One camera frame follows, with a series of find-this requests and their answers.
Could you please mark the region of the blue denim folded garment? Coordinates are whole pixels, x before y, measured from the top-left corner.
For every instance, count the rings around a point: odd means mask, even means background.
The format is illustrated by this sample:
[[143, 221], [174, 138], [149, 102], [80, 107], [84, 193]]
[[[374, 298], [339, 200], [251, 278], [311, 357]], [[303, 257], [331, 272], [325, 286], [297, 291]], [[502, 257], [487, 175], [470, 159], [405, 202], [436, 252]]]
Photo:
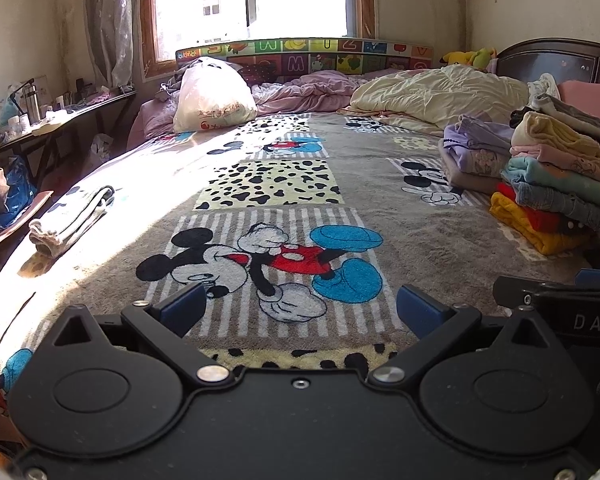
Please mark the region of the blue denim folded garment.
[[512, 188], [518, 205], [562, 214], [600, 233], [600, 206], [581, 200], [578, 196], [556, 191], [554, 188], [544, 188], [526, 182], [514, 182]]

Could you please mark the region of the yellow knitted sweater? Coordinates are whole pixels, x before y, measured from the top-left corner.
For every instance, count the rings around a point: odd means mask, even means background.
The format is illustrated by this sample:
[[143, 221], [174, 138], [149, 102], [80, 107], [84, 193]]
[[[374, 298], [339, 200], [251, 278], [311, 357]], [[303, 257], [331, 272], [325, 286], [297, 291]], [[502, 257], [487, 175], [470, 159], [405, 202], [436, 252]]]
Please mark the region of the yellow knitted sweater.
[[517, 231], [543, 256], [554, 256], [569, 252], [590, 239], [588, 234], [562, 234], [537, 231], [530, 223], [527, 214], [513, 200], [500, 192], [491, 196], [490, 214], [499, 222]]

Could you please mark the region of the Mickey Mouse plush blanket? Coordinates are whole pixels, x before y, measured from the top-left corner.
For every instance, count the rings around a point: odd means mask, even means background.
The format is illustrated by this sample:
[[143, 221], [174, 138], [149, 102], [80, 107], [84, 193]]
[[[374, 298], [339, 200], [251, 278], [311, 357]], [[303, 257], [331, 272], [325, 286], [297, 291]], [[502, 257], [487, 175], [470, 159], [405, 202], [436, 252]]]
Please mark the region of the Mickey Mouse plush blanket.
[[114, 314], [189, 284], [207, 292], [186, 334], [228, 366], [367, 368], [410, 344], [396, 293], [498, 310], [502, 274], [569, 283], [600, 233], [543, 256], [490, 214], [492, 194], [453, 188], [439, 140], [362, 117], [265, 117], [162, 136], [75, 185], [114, 200], [68, 252], [24, 240], [0, 273], [0, 374], [63, 308]]

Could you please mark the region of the folded grey garment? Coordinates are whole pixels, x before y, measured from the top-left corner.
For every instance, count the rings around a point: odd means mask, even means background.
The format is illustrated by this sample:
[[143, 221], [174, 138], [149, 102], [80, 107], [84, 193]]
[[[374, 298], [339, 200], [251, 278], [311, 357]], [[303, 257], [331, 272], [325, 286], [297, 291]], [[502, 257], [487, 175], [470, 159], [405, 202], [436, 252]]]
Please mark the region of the folded grey garment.
[[113, 200], [114, 188], [110, 185], [75, 185], [41, 218], [29, 223], [29, 240], [37, 252], [57, 259], [99, 222]]

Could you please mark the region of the cream yellow folded garment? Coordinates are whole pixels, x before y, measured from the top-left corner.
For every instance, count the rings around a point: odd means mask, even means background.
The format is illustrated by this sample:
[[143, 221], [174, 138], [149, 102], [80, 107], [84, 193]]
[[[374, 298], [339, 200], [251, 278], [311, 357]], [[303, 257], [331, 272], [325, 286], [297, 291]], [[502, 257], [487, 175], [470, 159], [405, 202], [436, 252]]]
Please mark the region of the cream yellow folded garment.
[[553, 117], [527, 112], [512, 136], [512, 147], [548, 145], [600, 166], [600, 144]]

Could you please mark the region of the pink pillow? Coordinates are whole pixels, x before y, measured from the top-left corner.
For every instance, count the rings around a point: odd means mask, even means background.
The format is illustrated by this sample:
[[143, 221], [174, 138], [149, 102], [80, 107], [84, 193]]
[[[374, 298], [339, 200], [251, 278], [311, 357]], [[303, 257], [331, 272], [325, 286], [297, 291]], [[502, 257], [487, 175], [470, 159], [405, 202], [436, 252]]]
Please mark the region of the pink pillow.
[[568, 80], [558, 86], [562, 102], [600, 118], [600, 84]]

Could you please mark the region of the white patterned folded cloth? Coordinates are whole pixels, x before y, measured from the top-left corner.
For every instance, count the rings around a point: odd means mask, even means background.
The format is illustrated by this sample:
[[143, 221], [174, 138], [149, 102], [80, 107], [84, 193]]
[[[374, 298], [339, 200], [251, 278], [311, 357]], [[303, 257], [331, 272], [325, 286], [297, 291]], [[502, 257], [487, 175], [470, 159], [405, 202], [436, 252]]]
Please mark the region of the white patterned folded cloth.
[[542, 99], [543, 96], [551, 96], [558, 100], [562, 98], [558, 84], [550, 73], [542, 73], [538, 79], [528, 82], [527, 88], [529, 93], [528, 107], [534, 107], [536, 101]]

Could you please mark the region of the dark side table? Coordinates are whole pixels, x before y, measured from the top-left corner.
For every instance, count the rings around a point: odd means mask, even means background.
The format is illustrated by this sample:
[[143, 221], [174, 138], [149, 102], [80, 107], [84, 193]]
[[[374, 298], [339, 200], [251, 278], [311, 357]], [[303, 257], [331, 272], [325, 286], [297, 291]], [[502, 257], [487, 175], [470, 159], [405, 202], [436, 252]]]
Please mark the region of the dark side table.
[[96, 134], [114, 136], [135, 97], [135, 90], [120, 91], [111, 98], [68, 113], [61, 122], [38, 124], [30, 133], [1, 144], [0, 157], [21, 157], [31, 182], [40, 188], [45, 177], [64, 162], [83, 156], [78, 129], [82, 120], [94, 122]]

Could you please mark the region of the dark wooden headboard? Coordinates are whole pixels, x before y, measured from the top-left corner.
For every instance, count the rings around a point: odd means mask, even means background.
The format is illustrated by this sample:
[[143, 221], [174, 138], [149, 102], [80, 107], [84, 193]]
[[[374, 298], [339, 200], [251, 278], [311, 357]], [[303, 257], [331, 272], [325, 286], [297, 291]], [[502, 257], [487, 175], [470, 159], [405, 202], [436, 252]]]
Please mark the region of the dark wooden headboard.
[[494, 73], [524, 82], [548, 73], [558, 84], [568, 80], [600, 84], [600, 43], [569, 38], [521, 41], [498, 55]]

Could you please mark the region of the white plastic bag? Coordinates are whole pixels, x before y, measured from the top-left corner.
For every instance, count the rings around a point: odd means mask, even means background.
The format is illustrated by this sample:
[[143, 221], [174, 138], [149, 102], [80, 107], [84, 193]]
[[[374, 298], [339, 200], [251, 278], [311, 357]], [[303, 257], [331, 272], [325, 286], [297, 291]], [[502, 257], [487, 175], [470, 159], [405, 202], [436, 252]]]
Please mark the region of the white plastic bag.
[[203, 56], [185, 71], [173, 117], [176, 133], [243, 125], [258, 114], [251, 90], [237, 70]]

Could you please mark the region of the yellow plush toy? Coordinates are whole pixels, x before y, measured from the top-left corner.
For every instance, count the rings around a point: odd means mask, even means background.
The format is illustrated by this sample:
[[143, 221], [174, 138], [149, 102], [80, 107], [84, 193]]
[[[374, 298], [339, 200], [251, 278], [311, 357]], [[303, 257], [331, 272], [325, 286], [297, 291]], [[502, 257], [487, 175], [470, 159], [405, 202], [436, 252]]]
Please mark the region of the yellow plush toy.
[[496, 58], [496, 50], [491, 48], [482, 48], [477, 51], [453, 51], [440, 58], [443, 65], [465, 65], [476, 68], [477, 70], [486, 70], [491, 61]]

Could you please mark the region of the steel thermos bottle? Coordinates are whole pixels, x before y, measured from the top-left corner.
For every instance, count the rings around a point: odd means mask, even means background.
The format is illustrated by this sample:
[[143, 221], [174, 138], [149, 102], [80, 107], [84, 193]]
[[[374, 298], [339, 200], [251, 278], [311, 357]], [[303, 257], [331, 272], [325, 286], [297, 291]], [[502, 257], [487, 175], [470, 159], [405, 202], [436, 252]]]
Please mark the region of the steel thermos bottle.
[[38, 89], [34, 79], [29, 79], [22, 87], [22, 97], [26, 104], [27, 115], [31, 125], [41, 121], [40, 106], [38, 105]]

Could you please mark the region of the pink crumpled bedsheet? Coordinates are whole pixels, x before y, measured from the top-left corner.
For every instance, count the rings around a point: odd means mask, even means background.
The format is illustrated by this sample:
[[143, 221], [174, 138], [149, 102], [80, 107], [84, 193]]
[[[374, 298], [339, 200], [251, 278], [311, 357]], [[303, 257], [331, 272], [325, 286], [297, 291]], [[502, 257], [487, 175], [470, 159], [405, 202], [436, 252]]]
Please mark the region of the pink crumpled bedsheet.
[[[155, 97], [140, 106], [126, 141], [128, 151], [173, 130], [182, 76], [179, 74], [162, 84]], [[320, 70], [282, 84], [253, 84], [250, 91], [259, 115], [336, 112], [348, 106], [354, 90], [369, 80], [366, 75]]]

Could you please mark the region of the colourful alphabet foam mat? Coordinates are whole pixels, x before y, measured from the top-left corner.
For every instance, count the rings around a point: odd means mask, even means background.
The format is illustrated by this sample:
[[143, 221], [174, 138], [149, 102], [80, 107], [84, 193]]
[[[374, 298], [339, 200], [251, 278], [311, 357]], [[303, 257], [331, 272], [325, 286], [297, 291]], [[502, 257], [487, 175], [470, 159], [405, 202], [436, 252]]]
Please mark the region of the colourful alphabet foam mat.
[[178, 66], [208, 56], [240, 66], [265, 64], [279, 76], [300, 76], [321, 70], [363, 75], [380, 70], [428, 68], [434, 50], [407, 42], [366, 38], [280, 38], [240, 40], [190, 47], [175, 52]]

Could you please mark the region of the grey sheer curtain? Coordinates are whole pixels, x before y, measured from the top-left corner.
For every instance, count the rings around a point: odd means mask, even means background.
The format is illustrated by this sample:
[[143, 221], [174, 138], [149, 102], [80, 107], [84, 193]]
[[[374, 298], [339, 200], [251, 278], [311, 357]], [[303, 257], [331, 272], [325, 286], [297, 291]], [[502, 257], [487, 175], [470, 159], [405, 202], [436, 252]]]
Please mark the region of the grey sheer curtain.
[[133, 73], [133, 0], [84, 0], [88, 48], [96, 79], [123, 87]]

